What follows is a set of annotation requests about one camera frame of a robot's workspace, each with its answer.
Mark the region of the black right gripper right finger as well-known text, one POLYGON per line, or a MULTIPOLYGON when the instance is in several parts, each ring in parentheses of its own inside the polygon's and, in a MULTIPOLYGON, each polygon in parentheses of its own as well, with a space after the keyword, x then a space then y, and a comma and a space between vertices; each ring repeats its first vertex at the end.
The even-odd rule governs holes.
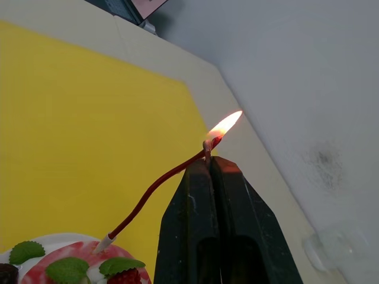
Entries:
POLYGON ((213 157, 223 283, 302 283, 275 214, 236 163, 213 157))

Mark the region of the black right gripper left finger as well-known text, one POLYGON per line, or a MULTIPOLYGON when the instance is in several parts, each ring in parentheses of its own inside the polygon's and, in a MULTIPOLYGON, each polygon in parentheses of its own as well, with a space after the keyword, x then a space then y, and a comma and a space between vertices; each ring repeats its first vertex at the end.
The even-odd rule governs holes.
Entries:
POLYGON ((160 224, 155 283, 220 283, 219 225, 205 161, 188 166, 160 224))

